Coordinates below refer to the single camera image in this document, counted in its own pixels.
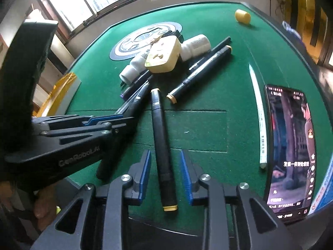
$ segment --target white cable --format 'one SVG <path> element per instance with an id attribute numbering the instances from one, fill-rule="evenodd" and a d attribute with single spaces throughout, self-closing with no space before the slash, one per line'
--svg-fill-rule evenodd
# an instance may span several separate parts
<path id="1" fill-rule="evenodd" d="M 261 168 L 265 168 L 267 165 L 267 132 L 266 132 L 264 105 L 262 104 L 262 98 L 260 94 L 257 77 L 255 76 L 254 70 L 251 65 L 249 65 L 249 71 L 252 80 L 255 101 L 257 102 L 258 119 L 259 119 L 259 135 L 260 135 L 259 165 Z"/>

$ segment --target pen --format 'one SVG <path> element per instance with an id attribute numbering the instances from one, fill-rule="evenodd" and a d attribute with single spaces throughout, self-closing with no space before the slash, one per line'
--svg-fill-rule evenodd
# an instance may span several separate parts
<path id="1" fill-rule="evenodd" d="M 211 71 L 224 57 L 230 55 L 231 50 L 231 46 L 226 45 L 221 50 L 217 51 L 212 57 L 185 78 L 179 86 L 172 90 L 167 95 L 167 98 L 175 104 L 177 99 L 181 97 L 191 85 L 199 81 L 205 74 Z"/>
<path id="2" fill-rule="evenodd" d="M 224 40 L 222 40 L 219 44 L 217 44 L 214 48 L 212 48 L 207 54 L 202 57 L 198 62 L 194 63 L 189 71 L 195 71 L 199 66 L 205 63 L 209 58 L 211 58 L 217 51 L 221 50 L 224 46 L 229 45 L 231 42 L 231 37 L 227 36 Z"/>
<path id="3" fill-rule="evenodd" d="M 150 94 L 152 97 L 152 121 L 161 202 L 164 211 L 175 211 L 178 208 L 176 186 L 160 91 L 155 88 Z"/>
<path id="4" fill-rule="evenodd" d="M 137 91 L 150 77 L 152 73 L 146 70 L 142 75 L 140 75 L 125 91 L 120 94 L 120 97 L 126 101 L 128 100 L 135 91 Z"/>
<path id="5" fill-rule="evenodd" d="M 122 113 L 124 117 L 139 118 L 139 115 L 144 109 L 144 105 L 146 103 L 145 99 L 149 93 L 149 86 L 150 84 L 147 82 L 140 88 L 136 96 L 129 104 L 129 107 Z M 105 181 L 111 177 L 111 172 L 114 166 L 118 163 L 118 159 L 121 157 L 124 151 L 123 148 L 128 142 L 128 139 L 130 139 L 130 136 L 133 135 L 133 132 L 135 132 L 135 128 L 133 128 L 133 131 L 129 132 L 127 135 L 116 137 L 114 139 L 112 144 L 113 148 L 111 149 L 110 154 L 101 160 L 97 168 L 96 177 L 98 179 Z"/>

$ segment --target phone screen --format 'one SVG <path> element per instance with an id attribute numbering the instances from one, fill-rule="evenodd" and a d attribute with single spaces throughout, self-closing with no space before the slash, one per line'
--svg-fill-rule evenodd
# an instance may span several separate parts
<path id="1" fill-rule="evenodd" d="M 316 177 L 315 135 L 303 92 L 266 86 L 273 149 L 267 204 L 284 222 L 304 218 L 309 211 Z"/>

